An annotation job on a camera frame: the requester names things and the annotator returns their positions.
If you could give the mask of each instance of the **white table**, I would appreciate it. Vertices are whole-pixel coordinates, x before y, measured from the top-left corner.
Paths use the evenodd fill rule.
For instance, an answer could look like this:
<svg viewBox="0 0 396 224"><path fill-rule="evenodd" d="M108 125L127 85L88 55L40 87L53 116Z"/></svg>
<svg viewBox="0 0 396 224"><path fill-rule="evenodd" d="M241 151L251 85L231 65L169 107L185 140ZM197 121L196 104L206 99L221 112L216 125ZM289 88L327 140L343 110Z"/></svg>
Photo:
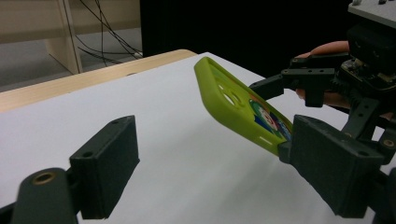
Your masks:
<svg viewBox="0 0 396 224"><path fill-rule="evenodd" d="M109 219L79 223L371 223L336 217L290 165L217 123L205 110L193 66L209 56L247 85L261 77L204 53L0 114L0 206L19 184L69 157L113 119L135 115L139 158ZM347 115L304 106L292 91L269 101L341 128Z"/></svg>

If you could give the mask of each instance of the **dark background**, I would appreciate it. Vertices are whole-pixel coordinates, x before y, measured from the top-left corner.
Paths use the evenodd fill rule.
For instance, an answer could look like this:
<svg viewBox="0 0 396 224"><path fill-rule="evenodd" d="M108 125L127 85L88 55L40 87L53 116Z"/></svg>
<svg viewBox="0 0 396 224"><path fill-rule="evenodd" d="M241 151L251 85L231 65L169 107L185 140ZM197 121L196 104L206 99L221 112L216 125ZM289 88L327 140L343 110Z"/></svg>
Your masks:
<svg viewBox="0 0 396 224"><path fill-rule="evenodd" d="M145 57L174 49L210 52L260 76L287 68L312 48L346 40L361 20L351 1L143 0Z"/></svg>

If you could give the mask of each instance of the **green phone case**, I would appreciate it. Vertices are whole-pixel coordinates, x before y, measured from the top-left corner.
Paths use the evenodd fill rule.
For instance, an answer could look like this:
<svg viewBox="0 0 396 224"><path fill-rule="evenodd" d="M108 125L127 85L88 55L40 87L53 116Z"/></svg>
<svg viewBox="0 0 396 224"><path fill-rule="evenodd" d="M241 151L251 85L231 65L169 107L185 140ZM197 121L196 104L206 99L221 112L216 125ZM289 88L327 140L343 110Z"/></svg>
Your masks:
<svg viewBox="0 0 396 224"><path fill-rule="evenodd" d="M291 122L213 59L194 66L202 101L222 125L275 155L291 139Z"/></svg>

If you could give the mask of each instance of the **cable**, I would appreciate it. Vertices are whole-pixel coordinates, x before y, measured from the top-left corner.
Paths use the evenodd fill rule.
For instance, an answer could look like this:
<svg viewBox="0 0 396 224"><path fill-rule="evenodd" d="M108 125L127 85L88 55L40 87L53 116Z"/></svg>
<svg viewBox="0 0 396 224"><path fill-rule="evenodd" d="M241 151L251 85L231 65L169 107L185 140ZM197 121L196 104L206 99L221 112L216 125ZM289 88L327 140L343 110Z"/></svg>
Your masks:
<svg viewBox="0 0 396 224"><path fill-rule="evenodd" d="M115 33L115 32L113 31L113 29L110 27L110 25L109 25L109 23L108 23L108 21L107 21L107 19L106 19L106 17L105 17L105 14L104 14L104 12L103 12L101 6L100 6L99 0L95 0L95 3L96 3L96 5L97 5L97 7L98 7L98 9L99 9L99 16L96 15L96 13L94 13L94 12L93 12L82 0L80 0L80 2L81 2L81 4L82 4L85 8L87 8L87 9L91 12L91 14L92 14L97 20L99 20L99 22L101 22L101 31L102 31L102 32L101 32L101 34L102 34L102 35L101 35L101 50L92 49L92 48L88 47L86 44L84 44L84 43L82 42L82 40L79 39L78 37L77 37L77 39L78 39L78 40L81 42L81 44L84 45L87 49L90 49L90 50L99 52L102 56L99 56L99 55L96 55L96 54L94 54L94 53L88 52L87 50L84 50L84 49L82 49L82 48L79 48L79 49L83 50L84 52L87 52L88 54L90 54L91 56L93 56L93 57L95 57L95 58L100 58L100 59L104 60L105 66L107 66L106 62L120 63L120 62L118 62L118 61L116 61L116 60L112 60L112 59L106 58L106 57L105 57L105 54L129 54L129 55L131 55L132 57L134 57L135 59L138 58L138 57L136 57L136 55L138 55L138 56L140 56L140 57L143 57L143 55L142 55L142 53L141 53L140 50L131 47L123 38L121 38L117 33ZM119 42L120 45L125 49L126 52L123 52L123 53L114 53L114 52L113 52L113 53L110 53L110 52L104 52L104 27L106 27L106 28L108 29L108 32L109 32L114 38L116 38L116 40L118 40L118 42Z"/></svg>

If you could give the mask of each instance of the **finger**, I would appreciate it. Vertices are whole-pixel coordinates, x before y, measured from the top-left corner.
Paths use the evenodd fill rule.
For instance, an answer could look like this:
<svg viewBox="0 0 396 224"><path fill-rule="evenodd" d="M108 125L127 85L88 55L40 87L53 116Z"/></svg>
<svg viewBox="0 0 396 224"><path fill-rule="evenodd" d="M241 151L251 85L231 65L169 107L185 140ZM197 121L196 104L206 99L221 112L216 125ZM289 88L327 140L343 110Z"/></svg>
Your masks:
<svg viewBox="0 0 396 224"><path fill-rule="evenodd" d="M304 53L304 54L300 54L300 55L298 55L296 58L307 58L309 55L311 55L311 52L307 52L307 53Z"/></svg>
<svg viewBox="0 0 396 224"><path fill-rule="evenodd" d="M305 90L297 89L296 93L300 99L305 99ZM323 96L323 104L350 108L349 102L337 92L325 92Z"/></svg>
<svg viewBox="0 0 396 224"><path fill-rule="evenodd" d="M386 114L381 115L382 118L390 120L393 117L393 113L392 112L388 112Z"/></svg>
<svg viewBox="0 0 396 224"><path fill-rule="evenodd" d="M349 45L347 41L334 41L331 43L327 43L324 45L320 45L311 50L311 54L334 54L334 53L342 53L349 52Z"/></svg>

